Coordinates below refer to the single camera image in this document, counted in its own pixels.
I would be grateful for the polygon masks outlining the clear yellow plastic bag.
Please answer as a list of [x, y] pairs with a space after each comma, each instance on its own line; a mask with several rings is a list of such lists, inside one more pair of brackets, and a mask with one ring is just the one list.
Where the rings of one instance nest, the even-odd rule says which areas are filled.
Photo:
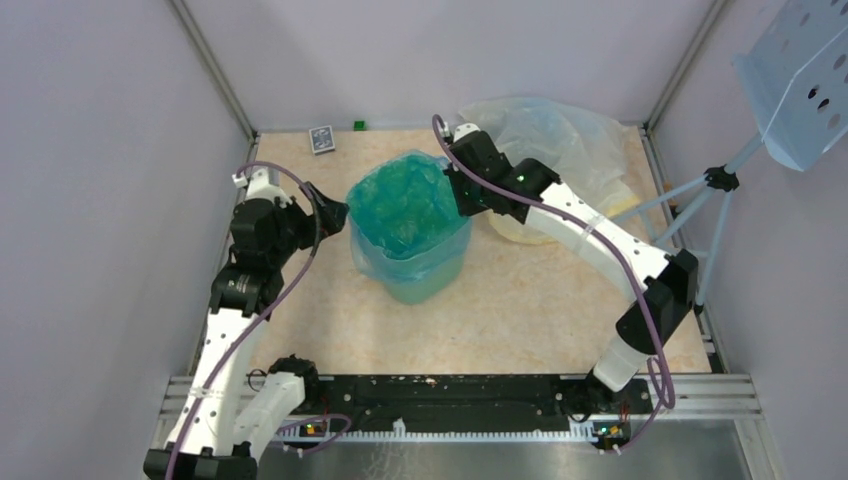
[[640, 202], [625, 183], [625, 127], [615, 119], [543, 97], [483, 100], [459, 116], [486, 131], [511, 165], [540, 161], [607, 217]]

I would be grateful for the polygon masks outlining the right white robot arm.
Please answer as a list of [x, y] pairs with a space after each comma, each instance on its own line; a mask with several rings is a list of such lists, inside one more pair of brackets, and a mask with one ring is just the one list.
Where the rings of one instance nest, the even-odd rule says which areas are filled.
[[586, 397], [612, 412], [627, 397], [626, 385], [650, 358], [665, 359], [664, 346], [694, 306], [697, 258], [645, 243], [579, 198], [542, 162], [509, 162], [488, 133], [463, 125], [437, 139], [451, 164], [444, 171], [458, 212], [491, 211], [558, 241], [617, 285], [632, 302], [615, 324], [616, 334], [588, 375]]

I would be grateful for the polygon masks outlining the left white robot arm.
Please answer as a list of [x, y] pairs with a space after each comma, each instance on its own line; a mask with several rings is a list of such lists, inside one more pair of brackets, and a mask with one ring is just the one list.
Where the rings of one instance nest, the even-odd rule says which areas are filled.
[[285, 418], [308, 413], [321, 393], [313, 362], [291, 355], [271, 367], [246, 408], [239, 406], [248, 364], [273, 310], [303, 278], [286, 283], [282, 268], [299, 250], [316, 256], [340, 233], [349, 207], [312, 183], [300, 187], [312, 211], [275, 186], [250, 187], [230, 221], [229, 258], [211, 285], [205, 340], [176, 424], [150, 449], [150, 479], [254, 479]]

